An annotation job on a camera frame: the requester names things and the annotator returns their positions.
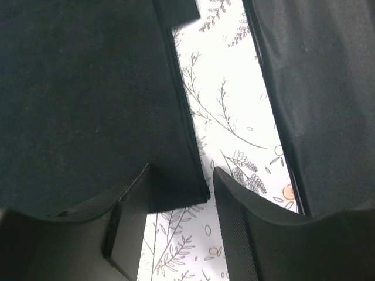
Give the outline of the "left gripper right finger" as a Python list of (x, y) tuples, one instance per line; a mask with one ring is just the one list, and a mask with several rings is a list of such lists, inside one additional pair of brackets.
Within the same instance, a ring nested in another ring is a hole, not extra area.
[(373, 280), (374, 211), (309, 217), (213, 172), (231, 280)]

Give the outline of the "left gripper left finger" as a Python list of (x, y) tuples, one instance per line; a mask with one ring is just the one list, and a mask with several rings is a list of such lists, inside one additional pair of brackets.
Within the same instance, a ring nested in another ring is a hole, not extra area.
[(56, 217), (1, 210), (2, 280), (135, 280), (151, 168)]

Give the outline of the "black t-shirt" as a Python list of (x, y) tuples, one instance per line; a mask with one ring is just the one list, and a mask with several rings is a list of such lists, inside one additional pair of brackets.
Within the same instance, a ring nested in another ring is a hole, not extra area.
[[(245, 1), (312, 215), (374, 207), (374, 2)], [(1, 207), (58, 213), (152, 167), (150, 210), (205, 203), (171, 28), (195, 1), (1, 2)]]

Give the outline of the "floral table mat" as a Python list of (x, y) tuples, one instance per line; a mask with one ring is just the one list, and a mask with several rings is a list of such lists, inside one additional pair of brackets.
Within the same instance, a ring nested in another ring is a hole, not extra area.
[[(215, 167), (297, 212), (291, 179), (241, 1), (199, 1), (173, 31), (208, 185)], [(148, 215), (138, 280), (229, 280), (216, 202)]]

